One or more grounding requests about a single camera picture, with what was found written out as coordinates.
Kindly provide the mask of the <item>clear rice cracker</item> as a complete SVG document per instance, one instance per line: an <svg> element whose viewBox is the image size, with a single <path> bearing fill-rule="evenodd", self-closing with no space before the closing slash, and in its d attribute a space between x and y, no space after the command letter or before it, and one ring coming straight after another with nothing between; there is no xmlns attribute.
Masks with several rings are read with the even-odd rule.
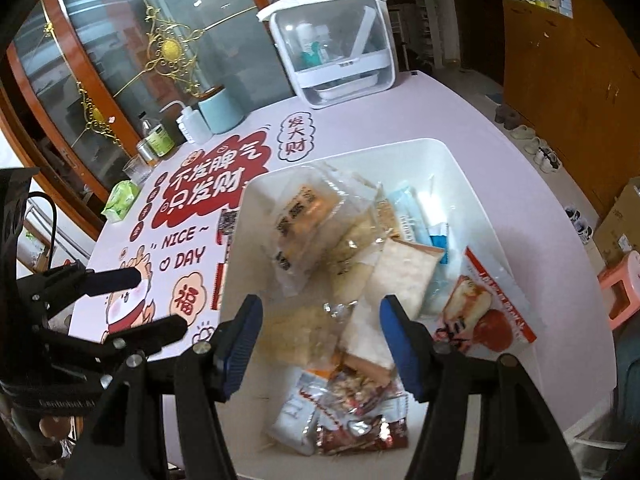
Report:
<svg viewBox="0 0 640 480"><path fill-rule="evenodd" d="M272 362L332 370L340 353L338 342L351 315L351 304L313 304L268 314L258 348Z"/></svg>

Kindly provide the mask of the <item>beige wafer cracker pack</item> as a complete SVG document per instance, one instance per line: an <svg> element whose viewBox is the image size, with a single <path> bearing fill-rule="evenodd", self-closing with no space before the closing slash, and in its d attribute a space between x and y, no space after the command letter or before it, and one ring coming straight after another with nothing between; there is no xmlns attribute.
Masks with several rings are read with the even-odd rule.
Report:
<svg viewBox="0 0 640 480"><path fill-rule="evenodd" d="M415 320L440 258L439 248L388 238L352 309L340 348L351 358L390 372L394 361L382 332L381 302L387 295L395 296L408 318Z"/></svg>

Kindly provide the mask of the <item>white squeeze bottle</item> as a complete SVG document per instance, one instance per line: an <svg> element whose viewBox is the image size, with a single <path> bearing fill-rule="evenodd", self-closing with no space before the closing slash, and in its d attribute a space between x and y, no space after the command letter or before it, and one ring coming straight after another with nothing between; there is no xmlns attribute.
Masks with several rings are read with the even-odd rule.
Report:
<svg viewBox="0 0 640 480"><path fill-rule="evenodd" d="M181 101L167 103L160 109L160 112L166 112L166 110L172 106L180 107L180 114L176 118L176 123L182 135L189 143L202 145L213 137L213 133L209 130L202 113Z"/></svg>

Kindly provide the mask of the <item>green label glass bottle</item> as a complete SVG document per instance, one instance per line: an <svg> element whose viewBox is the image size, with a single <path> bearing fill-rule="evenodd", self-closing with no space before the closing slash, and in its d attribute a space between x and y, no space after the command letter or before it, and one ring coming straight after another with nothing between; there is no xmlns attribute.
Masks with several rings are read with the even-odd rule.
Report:
<svg viewBox="0 0 640 480"><path fill-rule="evenodd" d="M141 122L142 134L154 154L158 158L164 158L169 155L175 148L176 144L164 125L157 118L150 116L147 112L140 113L139 119Z"/></svg>

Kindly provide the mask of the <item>green tissue pack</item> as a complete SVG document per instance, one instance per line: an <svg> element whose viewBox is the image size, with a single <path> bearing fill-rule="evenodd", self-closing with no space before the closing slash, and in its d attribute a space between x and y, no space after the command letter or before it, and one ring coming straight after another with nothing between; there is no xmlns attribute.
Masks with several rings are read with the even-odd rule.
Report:
<svg viewBox="0 0 640 480"><path fill-rule="evenodd" d="M111 223L124 220L139 193L140 188L130 180L116 183L102 210L105 219Z"/></svg>

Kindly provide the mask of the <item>nut bar clear wrapper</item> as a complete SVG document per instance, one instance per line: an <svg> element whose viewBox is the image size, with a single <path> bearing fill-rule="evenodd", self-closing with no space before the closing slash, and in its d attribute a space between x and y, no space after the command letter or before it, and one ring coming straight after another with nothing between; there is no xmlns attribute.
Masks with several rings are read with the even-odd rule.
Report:
<svg viewBox="0 0 640 480"><path fill-rule="evenodd" d="M360 416L369 413L395 393L398 393L398 388L392 380L383 384L358 370L341 365L330 375L320 405L338 416Z"/></svg>

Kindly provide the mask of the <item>white plastic storage bin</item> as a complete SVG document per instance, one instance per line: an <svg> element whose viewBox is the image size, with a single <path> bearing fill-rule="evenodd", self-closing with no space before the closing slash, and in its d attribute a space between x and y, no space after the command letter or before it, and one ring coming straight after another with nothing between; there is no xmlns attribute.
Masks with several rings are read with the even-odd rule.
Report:
<svg viewBox="0 0 640 480"><path fill-rule="evenodd" d="M220 316L264 320L218 416L253 479L404 478L424 422L380 325L395 296L466 356L537 361L544 326L449 148L419 139L305 162L243 194Z"/></svg>

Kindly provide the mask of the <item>pink plastic stool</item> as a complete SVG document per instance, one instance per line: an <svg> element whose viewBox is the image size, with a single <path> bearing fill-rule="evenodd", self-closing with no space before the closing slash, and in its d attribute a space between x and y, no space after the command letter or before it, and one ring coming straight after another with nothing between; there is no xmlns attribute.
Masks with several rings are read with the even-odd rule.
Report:
<svg viewBox="0 0 640 480"><path fill-rule="evenodd" d="M620 293L608 314L611 330L617 330L639 312L639 268L639 253L632 250L615 268L605 269L598 276L602 290L612 289Z"/></svg>

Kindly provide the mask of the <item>Lipo red white snack bag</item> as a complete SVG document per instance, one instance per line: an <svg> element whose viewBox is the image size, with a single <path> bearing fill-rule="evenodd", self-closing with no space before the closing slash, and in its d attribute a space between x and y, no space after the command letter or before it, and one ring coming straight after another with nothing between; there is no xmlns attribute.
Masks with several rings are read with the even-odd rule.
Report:
<svg viewBox="0 0 640 480"><path fill-rule="evenodd" d="M456 284L430 332L467 356L494 360L525 350L543 328L509 271L484 248L468 246Z"/></svg>

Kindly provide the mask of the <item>small metal tin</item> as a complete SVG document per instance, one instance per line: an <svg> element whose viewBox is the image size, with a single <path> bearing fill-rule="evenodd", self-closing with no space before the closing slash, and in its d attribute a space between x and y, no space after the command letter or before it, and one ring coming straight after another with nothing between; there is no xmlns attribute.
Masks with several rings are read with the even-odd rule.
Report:
<svg viewBox="0 0 640 480"><path fill-rule="evenodd" d="M137 152L144 160L144 162L150 167L155 167L160 161L157 157L157 154L155 154L154 150L152 149L152 146L145 139L137 143Z"/></svg>

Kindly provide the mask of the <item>white countertop dispenser box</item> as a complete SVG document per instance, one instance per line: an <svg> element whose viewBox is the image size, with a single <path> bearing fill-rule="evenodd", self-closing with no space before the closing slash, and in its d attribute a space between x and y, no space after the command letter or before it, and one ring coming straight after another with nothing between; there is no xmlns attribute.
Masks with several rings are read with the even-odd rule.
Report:
<svg viewBox="0 0 640 480"><path fill-rule="evenodd" d="M296 96L315 110L395 83L385 0L278 0L257 19L268 25Z"/></svg>

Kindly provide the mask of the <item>blue white snack packet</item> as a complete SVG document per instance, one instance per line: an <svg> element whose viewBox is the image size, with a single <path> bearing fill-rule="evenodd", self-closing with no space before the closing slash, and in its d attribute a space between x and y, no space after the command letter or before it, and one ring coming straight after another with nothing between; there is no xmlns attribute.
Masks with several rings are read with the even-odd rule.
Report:
<svg viewBox="0 0 640 480"><path fill-rule="evenodd" d="M442 250L439 263L449 263L449 226L446 222L429 224L416 191L411 185L387 195L399 223L400 237L405 242L416 243Z"/></svg>

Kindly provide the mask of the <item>light blue canister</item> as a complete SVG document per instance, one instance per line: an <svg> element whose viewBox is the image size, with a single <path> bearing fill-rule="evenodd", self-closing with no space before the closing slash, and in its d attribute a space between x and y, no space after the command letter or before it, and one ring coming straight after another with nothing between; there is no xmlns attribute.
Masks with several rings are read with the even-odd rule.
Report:
<svg viewBox="0 0 640 480"><path fill-rule="evenodd" d="M238 101L222 84L206 90L198 98L198 108L213 134L225 133L245 118Z"/></svg>

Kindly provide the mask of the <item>dark date snack red wrapper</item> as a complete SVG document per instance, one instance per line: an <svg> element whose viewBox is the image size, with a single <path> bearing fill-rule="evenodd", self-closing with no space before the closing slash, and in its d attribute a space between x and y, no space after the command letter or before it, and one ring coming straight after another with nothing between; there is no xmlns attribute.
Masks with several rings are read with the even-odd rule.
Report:
<svg viewBox="0 0 640 480"><path fill-rule="evenodd" d="M338 414L320 408L316 448L321 455L382 452L409 445L408 396L386 396L363 415Z"/></svg>

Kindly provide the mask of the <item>small glass cup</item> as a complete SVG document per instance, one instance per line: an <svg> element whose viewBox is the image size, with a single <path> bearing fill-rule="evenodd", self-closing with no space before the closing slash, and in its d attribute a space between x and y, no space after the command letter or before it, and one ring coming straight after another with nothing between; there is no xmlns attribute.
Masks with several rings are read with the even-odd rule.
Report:
<svg viewBox="0 0 640 480"><path fill-rule="evenodd" d="M122 171L131 182L134 182L137 186L142 186L151 174L152 167L140 155L136 155L128 160Z"/></svg>

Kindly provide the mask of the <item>white grey orange snack pouch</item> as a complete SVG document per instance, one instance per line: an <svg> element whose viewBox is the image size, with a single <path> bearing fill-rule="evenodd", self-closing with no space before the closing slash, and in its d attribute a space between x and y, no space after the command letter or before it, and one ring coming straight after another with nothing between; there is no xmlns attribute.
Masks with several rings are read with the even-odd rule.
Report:
<svg viewBox="0 0 640 480"><path fill-rule="evenodd" d="M266 423L266 435L297 454L314 455L320 405L328 383L328 372L298 370L277 405L276 414Z"/></svg>

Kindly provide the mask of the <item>wooden glass sliding door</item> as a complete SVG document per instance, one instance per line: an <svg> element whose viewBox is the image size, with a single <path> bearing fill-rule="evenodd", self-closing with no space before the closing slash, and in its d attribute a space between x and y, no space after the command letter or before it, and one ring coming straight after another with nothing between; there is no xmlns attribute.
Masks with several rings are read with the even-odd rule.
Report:
<svg viewBox="0 0 640 480"><path fill-rule="evenodd" d="M257 21L276 0L34 0L1 52L1 131L64 217L97 238L140 115L224 88L244 113L292 89Z"/></svg>

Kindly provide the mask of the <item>brown wooden cabinet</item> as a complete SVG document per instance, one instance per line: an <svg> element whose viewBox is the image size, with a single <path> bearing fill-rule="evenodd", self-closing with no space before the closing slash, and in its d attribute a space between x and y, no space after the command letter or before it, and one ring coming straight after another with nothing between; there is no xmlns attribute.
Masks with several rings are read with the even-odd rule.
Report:
<svg viewBox="0 0 640 480"><path fill-rule="evenodd" d="M604 216L639 173L639 55L603 0L503 0L503 97Z"/></svg>

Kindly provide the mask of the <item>cardboard box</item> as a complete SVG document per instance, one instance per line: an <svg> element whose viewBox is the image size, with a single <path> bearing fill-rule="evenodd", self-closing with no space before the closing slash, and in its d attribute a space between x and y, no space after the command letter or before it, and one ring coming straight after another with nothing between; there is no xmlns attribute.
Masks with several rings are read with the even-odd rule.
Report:
<svg viewBox="0 0 640 480"><path fill-rule="evenodd" d="M594 244L604 262L615 266L640 245L640 195L639 178L634 177L625 185L610 212L599 224L593 235Z"/></svg>

